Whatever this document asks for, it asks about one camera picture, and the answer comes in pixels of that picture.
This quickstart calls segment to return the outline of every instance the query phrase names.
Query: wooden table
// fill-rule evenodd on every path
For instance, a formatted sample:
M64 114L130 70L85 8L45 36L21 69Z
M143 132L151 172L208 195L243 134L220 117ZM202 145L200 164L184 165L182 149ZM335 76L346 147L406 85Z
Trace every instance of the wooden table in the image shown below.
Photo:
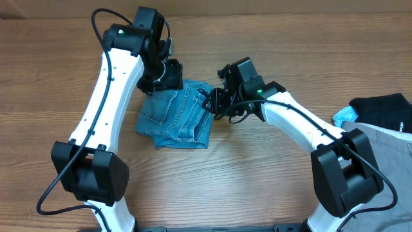
M183 77L222 86L216 70L252 58L330 122L356 97L400 92L412 102L412 14L284 14L169 17ZM113 17L98 19L103 31ZM86 109L101 47L89 19L0 21L0 231L75 231L97 226L88 209L40 216L55 178L54 141L67 141ZM317 205L310 157L255 116L212 125L207 150L156 150L133 130L145 95L136 90L118 156L129 165L129 210L141 226L269 226L301 222ZM44 209L77 202L61 184Z

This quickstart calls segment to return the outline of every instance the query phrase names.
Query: wood surface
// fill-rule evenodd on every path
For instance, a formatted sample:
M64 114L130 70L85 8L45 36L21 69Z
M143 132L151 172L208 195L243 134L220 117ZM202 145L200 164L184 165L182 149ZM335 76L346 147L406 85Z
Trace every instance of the wood surface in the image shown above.
M356 97L403 93L412 102L412 14L168 17L183 77L222 86L216 70L252 58L327 122ZM99 17L103 31L113 17ZM88 209L36 213L55 178L53 143L67 141L94 89L101 47L89 19L0 21L0 231L75 231ZM301 222L317 205L310 156L255 116L213 122L207 150L155 149L133 130L135 90L118 156L130 167L129 210L141 226L269 226ZM77 202L59 183L44 209Z
M410 0L0 0L0 17L89 17L96 8L134 15L139 5L166 16L412 12Z

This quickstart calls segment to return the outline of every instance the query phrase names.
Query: denim shorts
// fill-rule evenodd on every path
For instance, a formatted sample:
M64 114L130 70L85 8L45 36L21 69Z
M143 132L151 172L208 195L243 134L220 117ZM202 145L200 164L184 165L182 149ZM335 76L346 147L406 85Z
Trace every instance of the denim shorts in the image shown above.
M182 90L147 95L135 130L150 136L157 148L207 148L212 115L201 105L212 89L207 83L183 80Z

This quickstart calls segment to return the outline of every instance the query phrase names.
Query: table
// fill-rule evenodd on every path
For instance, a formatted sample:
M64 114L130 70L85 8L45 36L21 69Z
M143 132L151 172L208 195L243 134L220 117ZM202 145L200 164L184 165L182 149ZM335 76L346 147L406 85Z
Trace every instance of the table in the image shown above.
M400 92L412 102L412 14L279 14L168 17L183 78L222 86L216 70L252 58L331 122L356 97ZM98 17L103 32L114 17ZM0 231L97 226L88 209L36 213L55 178L54 141L66 142L94 89L101 47L89 19L0 21ZM141 226L269 226L301 222L318 201L310 156L255 116L216 121L207 150L160 149L133 126L136 89L118 156L130 167L129 210ZM44 209L81 204L59 183Z

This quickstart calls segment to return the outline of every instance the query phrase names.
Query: robotic arm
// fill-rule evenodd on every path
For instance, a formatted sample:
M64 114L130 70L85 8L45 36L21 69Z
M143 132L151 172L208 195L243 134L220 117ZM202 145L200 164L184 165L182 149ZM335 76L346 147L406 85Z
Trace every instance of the robotic arm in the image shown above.
M161 41L164 24L168 37ZM59 175L39 200L37 211L54 215L90 208L102 231L186 231L138 227L124 198L129 168L116 156L120 128L135 86L148 95L183 87L182 65L176 59L168 59L173 52L169 25L155 9L140 7L133 24L113 24L101 43L105 52L96 87L70 141L53 145L51 158ZM369 140L361 131L346 133L310 113L280 84L265 84L248 57L228 64L218 75L225 80L225 87L211 91L203 107L216 114L215 119L226 115L231 120L246 112L245 118L254 113L293 138L311 155L315 192L321 203L302 224L236 228L236 231L336 231L352 212L383 190ZM102 99L105 102L100 109ZM355 150L360 159L342 145ZM351 164L342 169L339 164L342 159L351 159ZM52 212L41 210L42 202L58 181L84 205Z

